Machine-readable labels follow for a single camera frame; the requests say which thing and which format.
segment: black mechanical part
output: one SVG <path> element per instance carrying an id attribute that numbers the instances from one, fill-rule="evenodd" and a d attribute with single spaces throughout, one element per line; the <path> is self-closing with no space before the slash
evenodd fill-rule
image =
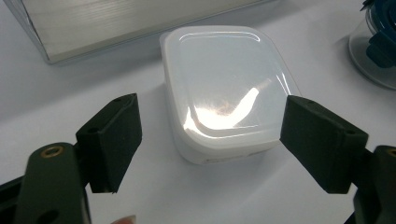
<path id="1" fill-rule="evenodd" d="M 358 187 L 346 224 L 396 223 L 396 147 L 370 152 L 367 133 L 298 96 L 288 97 L 280 140 L 328 193 Z"/>
<path id="2" fill-rule="evenodd" d="M 0 186 L 0 223 L 89 224 L 85 186 L 117 192 L 142 140 L 136 94 L 117 98 L 90 119 L 72 146 L 35 151 L 25 176 Z"/>

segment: blue object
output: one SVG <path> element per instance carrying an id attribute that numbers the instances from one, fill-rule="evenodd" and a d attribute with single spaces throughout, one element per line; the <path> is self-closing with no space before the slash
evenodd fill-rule
<path id="1" fill-rule="evenodd" d="M 396 66 L 396 0 L 375 0 L 369 10 L 376 34 L 366 54 L 381 68 Z"/>

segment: white tabletop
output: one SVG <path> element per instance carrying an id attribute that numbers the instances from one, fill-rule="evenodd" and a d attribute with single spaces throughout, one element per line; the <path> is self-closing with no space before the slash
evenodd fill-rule
<path id="1" fill-rule="evenodd" d="M 245 25 L 267 34 L 303 97 L 396 146 L 395 91 L 352 64 L 348 35 L 362 0 L 275 0 L 193 25 Z M 0 2 L 0 184 L 23 175 L 29 155 L 75 132 L 110 100 L 137 92 L 143 142 L 117 194 L 90 194 L 92 221 L 137 215 L 153 223 L 344 223 L 348 195 L 328 195 L 282 146 L 239 161 L 194 165 L 175 149 L 166 110 L 159 35 L 48 65 Z"/>

